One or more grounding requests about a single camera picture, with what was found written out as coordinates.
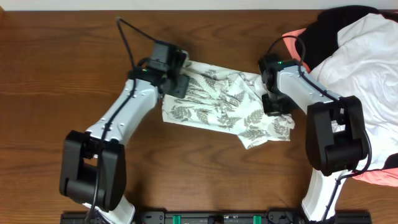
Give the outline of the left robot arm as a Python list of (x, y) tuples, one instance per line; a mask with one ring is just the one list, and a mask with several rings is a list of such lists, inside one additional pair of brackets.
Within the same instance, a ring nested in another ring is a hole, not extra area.
[(164, 94), (183, 98), (189, 78), (180, 73), (189, 54), (174, 62), (144, 58), (128, 73), (124, 89), (109, 110), (85, 132), (70, 131), (63, 145), (60, 193), (88, 207), (65, 212), (61, 223), (133, 223), (136, 209), (124, 195), (125, 147), (139, 123)]

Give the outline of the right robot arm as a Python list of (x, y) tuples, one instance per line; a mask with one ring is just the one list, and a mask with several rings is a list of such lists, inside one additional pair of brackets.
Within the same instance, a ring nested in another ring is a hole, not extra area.
[(315, 81), (298, 60), (265, 54), (258, 61), (267, 93), (264, 112), (279, 116), (300, 109), (306, 115), (305, 150), (313, 167), (297, 223), (371, 223), (368, 212), (336, 212), (346, 179), (365, 173), (372, 147), (363, 107), (355, 96), (343, 97)]

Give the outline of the white fern print cloth bag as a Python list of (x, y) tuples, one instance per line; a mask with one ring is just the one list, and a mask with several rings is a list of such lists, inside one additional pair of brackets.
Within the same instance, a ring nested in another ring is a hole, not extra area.
[(245, 149), (290, 140), (292, 116), (264, 113), (260, 75), (195, 61), (181, 73), (190, 78), (188, 89), (182, 99), (164, 96), (165, 122), (234, 134)]

